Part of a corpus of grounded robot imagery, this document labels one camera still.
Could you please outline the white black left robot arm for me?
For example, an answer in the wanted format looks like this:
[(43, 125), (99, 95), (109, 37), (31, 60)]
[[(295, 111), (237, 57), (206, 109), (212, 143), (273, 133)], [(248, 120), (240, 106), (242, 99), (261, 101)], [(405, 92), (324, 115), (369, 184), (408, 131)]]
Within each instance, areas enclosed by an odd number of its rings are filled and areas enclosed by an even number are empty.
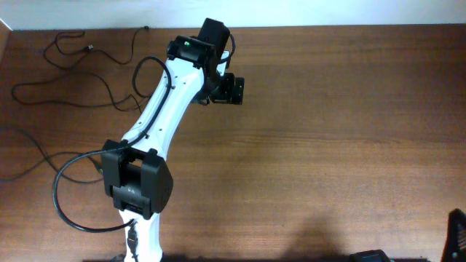
[(160, 261), (159, 217), (173, 190), (167, 153), (191, 103), (242, 104), (245, 80), (227, 72), (233, 53), (230, 30), (205, 19), (196, 36), (177, 36), (156, 90), (137, 122), (120, 141), (103, 146), (104, 189), (125, 227), (125, 253), (115, 261)]

